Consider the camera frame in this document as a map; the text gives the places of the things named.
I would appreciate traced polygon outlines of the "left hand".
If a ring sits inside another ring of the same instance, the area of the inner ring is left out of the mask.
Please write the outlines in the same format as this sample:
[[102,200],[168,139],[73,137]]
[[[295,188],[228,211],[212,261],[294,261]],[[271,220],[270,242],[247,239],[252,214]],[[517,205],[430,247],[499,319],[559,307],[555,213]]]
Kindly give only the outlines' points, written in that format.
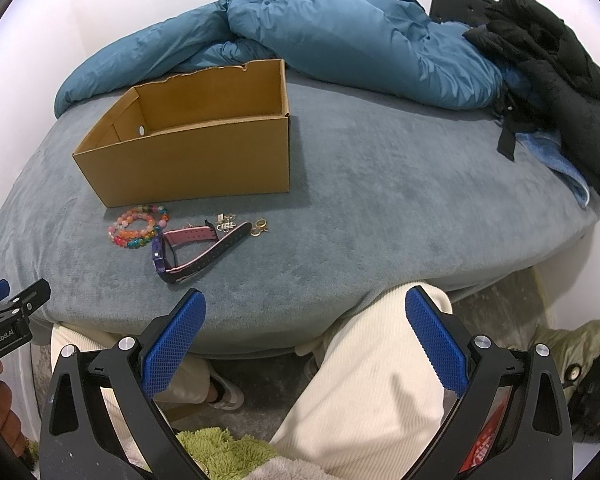
[[20,457],[27,446],[21,431],[19,417],[12,410],[12,390],[0,380],[0,434],[16,457]]

